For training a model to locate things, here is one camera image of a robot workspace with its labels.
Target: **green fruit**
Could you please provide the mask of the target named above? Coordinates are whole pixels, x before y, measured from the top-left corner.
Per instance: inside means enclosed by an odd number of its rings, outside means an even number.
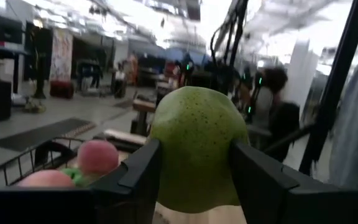
[[[89,184],[78,168],[65,168],[61,170],[66,175],[70,176],[77,187],[85,187]]]
[[[245,121],[229,98],[187,86],[160,102],[151,138],[162,143],[158,201],[185,213],[239,205],[227,155],[232,139],[248,143]]]

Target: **hanging cloth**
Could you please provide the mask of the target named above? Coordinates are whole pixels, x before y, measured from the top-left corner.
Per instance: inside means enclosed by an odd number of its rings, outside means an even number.
[[[358,188],[358,67],[342,99],[329,162],[329,184]]]

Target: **poster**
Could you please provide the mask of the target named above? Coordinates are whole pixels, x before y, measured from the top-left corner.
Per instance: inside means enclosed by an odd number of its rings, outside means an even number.
[[[72,52],[73,36],[66,30],[54,29],[50,81],[70,81]]]

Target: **wooden board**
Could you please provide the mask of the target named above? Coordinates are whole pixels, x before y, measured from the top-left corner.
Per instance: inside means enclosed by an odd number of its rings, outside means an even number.
[[[240,206],[220,206],[199,214],[180,213],[157,203],[155,211],[169,224],[246,224]]]
[[[155,112],[155,103],[136,99],[136,100],[134,100],[132,105],[133,105],[134,110],[136,110],[136,111],[145,111],[148,113]]]
[[[138,134],[131,134],[124,131],[118,131],[115,129],[107,129],[103,132],[103,134],[107,136],[112,136],[119,140],[124,140],[128,142],[133,142],[135,144],[143,145],[146,142],[146,137],[138,135]]]
[[[165,88],[165,89],[173,90],[173,87],[171,86],[171,84],[166,83],[166,82],[157,82],[156,86],[157,86],[157,88]]]

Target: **peach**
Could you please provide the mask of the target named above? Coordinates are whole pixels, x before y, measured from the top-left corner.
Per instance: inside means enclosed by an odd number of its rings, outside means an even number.
[[[31,174],[18,186],[21,187],[74,187],[74,182],[65,173],[59,170],[41,170]]]
[[[119,154],[108,141],[90,140],[80,146],[77,164],[84,175],[105,175],[117,168]]]

